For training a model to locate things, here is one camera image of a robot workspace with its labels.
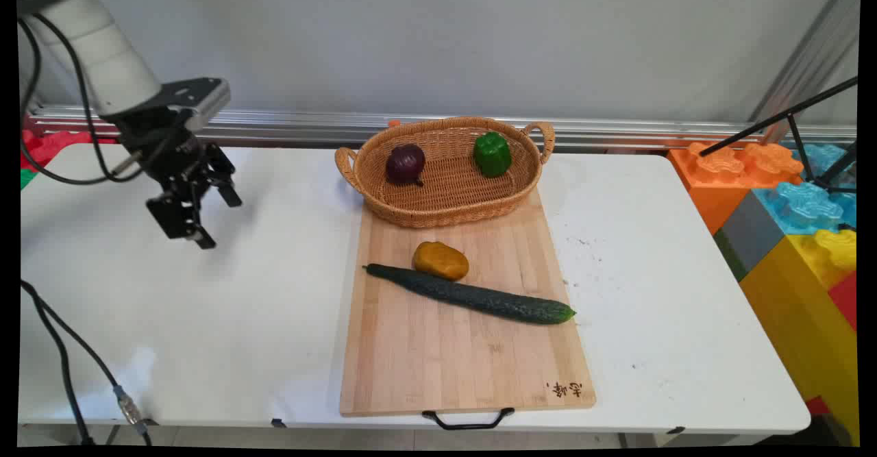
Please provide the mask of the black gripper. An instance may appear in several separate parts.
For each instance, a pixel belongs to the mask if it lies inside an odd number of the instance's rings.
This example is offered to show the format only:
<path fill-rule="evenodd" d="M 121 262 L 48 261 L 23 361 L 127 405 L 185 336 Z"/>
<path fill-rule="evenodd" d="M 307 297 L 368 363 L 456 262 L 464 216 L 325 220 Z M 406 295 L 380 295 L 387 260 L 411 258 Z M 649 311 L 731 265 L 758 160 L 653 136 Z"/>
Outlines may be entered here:
<path fill-rule="evenodd" d="M 208 188 L 230 208 L 243 204 L 232 176 L 235 166 L 215 143 L 202 145 L 187 127 L 191 110 L 148 108 L 116 116 L 119 141 L 136 160 L 141 173 L 155 180 L 162 192 L 145 202 L 153 219 L 170 239 L 184 238 L 201 249 L 216 242 L 201 226 L 200 204 Z"/>

